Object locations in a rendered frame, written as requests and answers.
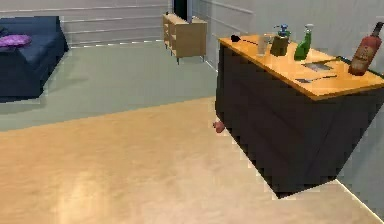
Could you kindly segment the light wooden shelf unit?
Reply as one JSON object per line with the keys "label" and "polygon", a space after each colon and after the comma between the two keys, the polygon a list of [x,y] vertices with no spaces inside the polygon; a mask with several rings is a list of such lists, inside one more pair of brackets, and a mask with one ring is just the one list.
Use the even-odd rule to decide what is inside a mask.
{"label": "light wooden shelf unit", "polygon": [[193,16],[192,22],[175,14],[163,14],[163,42],[176,61],[185,57],[206,56],[207,22]]}

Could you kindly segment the black ladle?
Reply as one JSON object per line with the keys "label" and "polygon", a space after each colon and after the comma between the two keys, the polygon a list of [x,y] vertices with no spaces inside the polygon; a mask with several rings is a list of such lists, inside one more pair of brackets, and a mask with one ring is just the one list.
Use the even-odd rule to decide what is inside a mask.
{"label": "black ladle", "polygon": [[252,42],[252,41],[248,41],[248,40],[244,40],[244,39],[241,39],[239,36],[237,35],[231,35],[231,41],[232,42],[239,42],[239,41],[245,41],[245,42],[248,42],[248,43],[251,43],[251,44],[254,44],[254,45],[258,45],[258,43],[255,43],[255,42]]}

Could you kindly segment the black counter with wooden top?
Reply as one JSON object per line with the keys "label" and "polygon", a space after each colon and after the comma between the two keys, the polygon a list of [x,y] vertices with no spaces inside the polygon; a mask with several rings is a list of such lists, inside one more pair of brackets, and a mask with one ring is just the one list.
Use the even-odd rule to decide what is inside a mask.
{"label": "black counter with wooden top", "polygon": [[[353,76],[342,60],[312,49],[303,61],[259,56],[257,45],[219,41],[215,109],[278,197],[335,179],[384,104],[384,78]],[[305,63],[330,60],[331,70]],[[297,78],[337,75],[311,83]]]}

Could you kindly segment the clear drinking glass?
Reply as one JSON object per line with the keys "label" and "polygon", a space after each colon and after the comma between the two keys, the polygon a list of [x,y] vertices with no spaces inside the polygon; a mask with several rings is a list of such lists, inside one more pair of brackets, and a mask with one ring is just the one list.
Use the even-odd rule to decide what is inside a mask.
{"label": "clear drinking glass", "polygon": [[257,45],[257,53],[259,56],[264,56],[267,50],[267,46],[272,39],[271,34],[263,34],[259,37],[258,45]]}

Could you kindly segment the grey kitchen knife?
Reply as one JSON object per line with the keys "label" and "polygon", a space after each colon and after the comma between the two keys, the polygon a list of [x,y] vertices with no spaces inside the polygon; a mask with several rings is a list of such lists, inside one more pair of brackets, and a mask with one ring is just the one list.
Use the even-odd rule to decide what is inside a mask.
{"label": "grey kitchen knife", "polygon": [[321,80],[321,79],[336,78],[336,77],[337,77],[337,75],[326,75],[326,76],[312,78],[312,79],[297,78],[297,79],[295,79],[295,81],[297,81],[299,83],[311,83],[311,82],[314,82],[314,81],[317,81],[317,80]]}

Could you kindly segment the green spray bottle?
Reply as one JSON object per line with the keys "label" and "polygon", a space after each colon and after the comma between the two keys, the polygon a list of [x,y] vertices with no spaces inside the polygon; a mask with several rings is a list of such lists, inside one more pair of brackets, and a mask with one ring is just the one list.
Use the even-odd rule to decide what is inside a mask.
{"label": "green spray bottle", "polygon": [[297,45],[295,53],[294,53],[294,60],[295,61],[302,61],[307,58],[307,54],[310,50],[311,42],[312,42],[312,31],[313,31],[314,25],[313,24],[306,24],[305,25],[305,36],[304,39]]}

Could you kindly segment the dark blue sofa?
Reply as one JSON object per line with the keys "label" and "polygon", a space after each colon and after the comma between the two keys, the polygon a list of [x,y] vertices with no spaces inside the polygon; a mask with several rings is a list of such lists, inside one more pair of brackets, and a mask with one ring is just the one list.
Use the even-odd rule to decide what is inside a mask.
{"label": "dark blue sofa", "polygon": [[0,18],[0,37],[27,35],[22,47],[0,47],[0,102],[38,98],[69,50],[58,16]]}

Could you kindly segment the red wine bottle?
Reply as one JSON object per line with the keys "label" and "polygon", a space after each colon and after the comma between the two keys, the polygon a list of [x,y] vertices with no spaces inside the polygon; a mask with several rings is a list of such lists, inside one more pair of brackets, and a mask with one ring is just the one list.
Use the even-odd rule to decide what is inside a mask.
{"label": "red wine bottle", "polygon": [[383,26],[384,22],[377,22],[372,33],[361,40],[348,69],[350,74],[363,76],[368,70],[382,43],[379,35]]}

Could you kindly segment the purple cushion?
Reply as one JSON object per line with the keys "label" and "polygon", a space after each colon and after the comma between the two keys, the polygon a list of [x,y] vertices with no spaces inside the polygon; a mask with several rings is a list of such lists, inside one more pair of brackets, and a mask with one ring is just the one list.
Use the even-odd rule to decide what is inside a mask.
{"label": "purple cushion", "polygon": [[32,38],[28,35],[7,35],[0,38],[0,47],[19,47],[31,41]]}

